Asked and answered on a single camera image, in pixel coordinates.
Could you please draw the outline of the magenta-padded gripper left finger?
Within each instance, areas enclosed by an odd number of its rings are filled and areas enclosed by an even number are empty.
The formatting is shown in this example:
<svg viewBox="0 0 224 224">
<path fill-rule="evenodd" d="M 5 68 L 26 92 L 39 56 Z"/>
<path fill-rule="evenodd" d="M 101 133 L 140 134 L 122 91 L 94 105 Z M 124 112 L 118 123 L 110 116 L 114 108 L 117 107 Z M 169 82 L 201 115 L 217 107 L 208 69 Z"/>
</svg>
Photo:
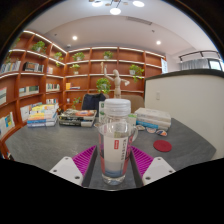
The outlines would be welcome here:
<svg viewBox="0 0 224 224">
<path fill-rule="evenodd" d="M 76 185 L 88 187 L 91 181 L 96 157 L 97 146 L 94 145 L 78 153 L 74 157 L 63 157 L 50 170 L 50 173 Z"/>
</svg>

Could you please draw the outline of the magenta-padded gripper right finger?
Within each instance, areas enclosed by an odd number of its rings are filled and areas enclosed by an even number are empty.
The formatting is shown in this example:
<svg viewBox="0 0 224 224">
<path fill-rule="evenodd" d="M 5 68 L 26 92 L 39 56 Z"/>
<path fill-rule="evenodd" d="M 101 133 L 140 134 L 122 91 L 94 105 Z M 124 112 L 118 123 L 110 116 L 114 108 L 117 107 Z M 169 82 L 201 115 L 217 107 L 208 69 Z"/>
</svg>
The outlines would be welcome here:
<svg viewBox="0 0 224 224">
<path fill-rule="evenodd" d="M 131 150 L 131 164 L 137 186 L 145 186 L 175 172 L 162 157 L 152 157 L 136 147 Z"/>
</svg>

